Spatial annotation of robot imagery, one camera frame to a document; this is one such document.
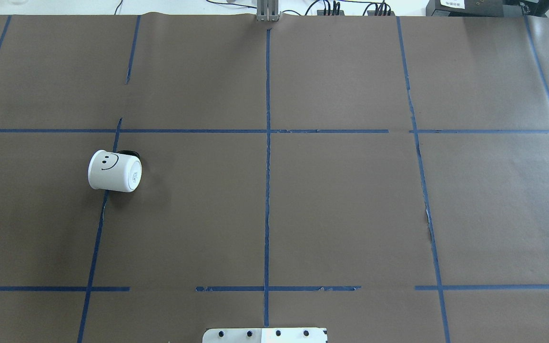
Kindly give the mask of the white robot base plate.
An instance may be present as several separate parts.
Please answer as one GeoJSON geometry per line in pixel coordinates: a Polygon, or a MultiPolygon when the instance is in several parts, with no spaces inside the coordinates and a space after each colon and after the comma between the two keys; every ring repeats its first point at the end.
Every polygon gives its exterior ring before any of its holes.
{"type": "Polygon", "coordinates": [[[327,329],[318,327],[213,328],[203,343],[327,343],[327,329]]]}

